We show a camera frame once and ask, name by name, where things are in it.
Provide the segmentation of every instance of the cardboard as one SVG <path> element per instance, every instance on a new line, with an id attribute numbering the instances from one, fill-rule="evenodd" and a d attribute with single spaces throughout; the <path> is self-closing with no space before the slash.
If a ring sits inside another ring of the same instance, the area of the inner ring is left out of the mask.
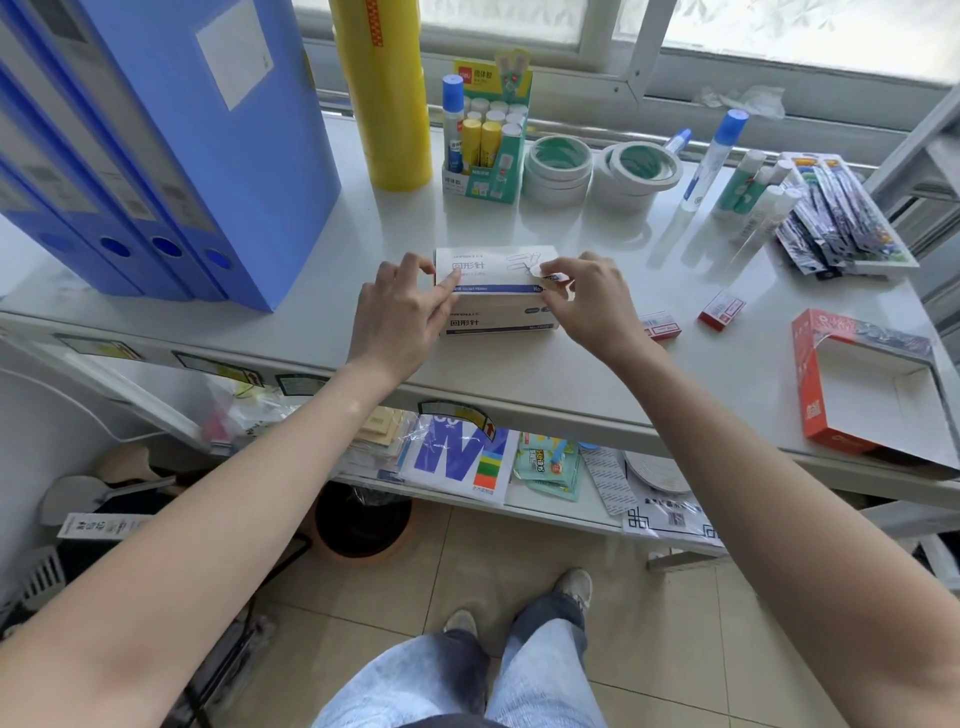
<path id="1" fill-rule="evenodd" d="M 546 288 L 556 282 L 535 276 L 541 263 L 557 257 L 552 245 L 516 248 L 438 248 L 437 280 L 460 268 L 453 307 L 444 335 L 532 331 L 557 328 L 556 317 L 543 303 Z"/>
<path id="2" fill-rule="evenodd" d="M 793 342 L 804 437 L 930 477 L 960 474 L 929 339 L 809 308 Z"/>

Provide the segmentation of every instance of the left hand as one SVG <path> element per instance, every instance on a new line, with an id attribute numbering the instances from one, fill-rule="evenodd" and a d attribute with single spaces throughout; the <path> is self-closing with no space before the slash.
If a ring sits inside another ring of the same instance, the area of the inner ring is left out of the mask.
<path id="1" fill-rule="evenodd" d="M 386 373 L 393 386 L 426 361 L 457 303 L 455 270 L 429 291 L 417 290 L 420 271 L 435 274 L 429 258 L 414 253 L 399 265 L 384 261 L 376 281 L 364 283 L 353 319 L 348 362 L 369 362 Z"/>

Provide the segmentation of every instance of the shoe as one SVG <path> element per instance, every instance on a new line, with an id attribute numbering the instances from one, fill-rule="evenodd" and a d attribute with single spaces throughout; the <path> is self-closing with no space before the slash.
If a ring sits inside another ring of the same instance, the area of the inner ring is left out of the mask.
<path id="1" fill-rule="evenodd" d="M 445 632 L 449 632 L 451 629 L 462 629 L 464 632 L 469 632 L 477 637 L 477 620 L 473 618 L 469 610 L 458 609 L 450 615 L 450 619 L 444 625 Z"/>
<path id="2" fill-rule="evenodd" d="M 586 616 L 593 597 L 593 579 L 590 578 L 586 569 L 570 569 L 557 579 L 557 583 L 553 585 L 553 591 L 573 599 Z"/>

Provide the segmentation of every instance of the blue stripe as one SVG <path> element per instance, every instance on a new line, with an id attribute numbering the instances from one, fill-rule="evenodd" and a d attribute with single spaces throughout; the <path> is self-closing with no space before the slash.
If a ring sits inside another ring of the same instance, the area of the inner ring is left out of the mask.
<path id="1" fill-rule="evenodd" d="M 505 328 L 448 328 L 446 335 L 451 336 L 455 333 L 494 333 L 495 331 L 534 331 L 543 328 L 553 328 L 553 324 L 537 324 L 532 327 L 505 327 Z"/>
<path id="2" fill-rule="evenodd" d="M 543 286 L 533 283 L 498 285 L 458 285 L 454 290 L 457 293 L 542 293 Z"/>

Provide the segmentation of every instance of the white desk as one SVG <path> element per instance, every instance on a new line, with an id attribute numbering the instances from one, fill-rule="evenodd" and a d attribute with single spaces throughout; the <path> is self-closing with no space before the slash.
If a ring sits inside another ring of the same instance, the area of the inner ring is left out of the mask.
<path id="1" fill-rule="evenodd" d="M 790 323 L 801 311 L 815 306 L 934 339 L 936 332 L 907 281 L 804 279 L 773 249 L 761 251 L 743 270 L 731 269 L 734 250 L 723 225 L 708 215 L 730 170 L 690 216 L 677 212 L 693 166 L 688 164 L 686 179 L 661 194 L 649 219 L 638 224 L 590 202 L 554 210 L 522 197 L 513 206 L 452 197 L 442 194 L 438 177 L 416 192 L 374 190 L 353 120 L 328 116 L 326 125 L 343 193 L 275 314 L 232 303 L 105 297 L 78 286 L 50 261 L 0 303 L 0 326 L 48 344 L 58 343 L 55 333 L 120 340 L 148 361 L 176 367 L 171 350 L 190 352 L 255 369 L 270 382 L 290 372 L 329 375 L 346 357 L 360 285 L 373 278 L 382 259 L 399 260 L 408 250 L 431 255 L 440 246 L 498 243 L 550 244 L 562 255 L 590 249 L 616 259 L 638 311 L 675 316 L 684 331 L 666 347 L 679 367 L 827 485 L 960 510 L 956 483 L 847 457 L 803 437 L 790 336 Z M 433 141 L 433 157 L 440 159 L 439 130 L 433 130 Z M 695 319 L 728 285 L 747 306 L 717 333 Z M 939 340 L 937 357 L 948 402 L 958 413 L 960 376 Z M 627 389 L 563 332 L 441 340 L 388 403 L 415 410 L 428 399 L 473 404 L 500 426 L 667 454 Z"/>

